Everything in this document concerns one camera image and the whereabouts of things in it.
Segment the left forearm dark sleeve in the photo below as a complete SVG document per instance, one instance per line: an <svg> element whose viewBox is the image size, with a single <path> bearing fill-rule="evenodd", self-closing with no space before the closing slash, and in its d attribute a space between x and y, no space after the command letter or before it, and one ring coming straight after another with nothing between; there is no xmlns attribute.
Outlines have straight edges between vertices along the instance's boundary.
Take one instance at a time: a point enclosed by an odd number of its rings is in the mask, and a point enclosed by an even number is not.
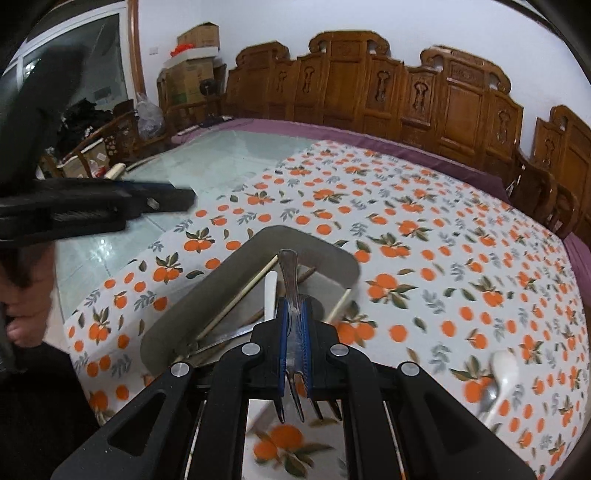
<svg viewBox="0 0 591 480"><path fill-rule="evenodd" d="M67 353L14 351L17 371L1 378L1 477L49 479L99 424Z"/></svg>

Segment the person's left hand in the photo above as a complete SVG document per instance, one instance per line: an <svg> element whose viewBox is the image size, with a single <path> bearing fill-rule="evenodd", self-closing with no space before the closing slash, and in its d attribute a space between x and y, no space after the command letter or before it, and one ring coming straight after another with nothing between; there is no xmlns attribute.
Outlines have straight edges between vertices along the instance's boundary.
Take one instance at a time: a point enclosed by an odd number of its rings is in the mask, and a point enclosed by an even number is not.
<svg viewBox="0 0 591 480"><path fill-rule="evenodd" d="M52 308L55 286L55 244L49 244L30 271L27 288L16 286L1 267L1 302L12 322L6 327L8 339L22 348L43 342Z"/></svg>

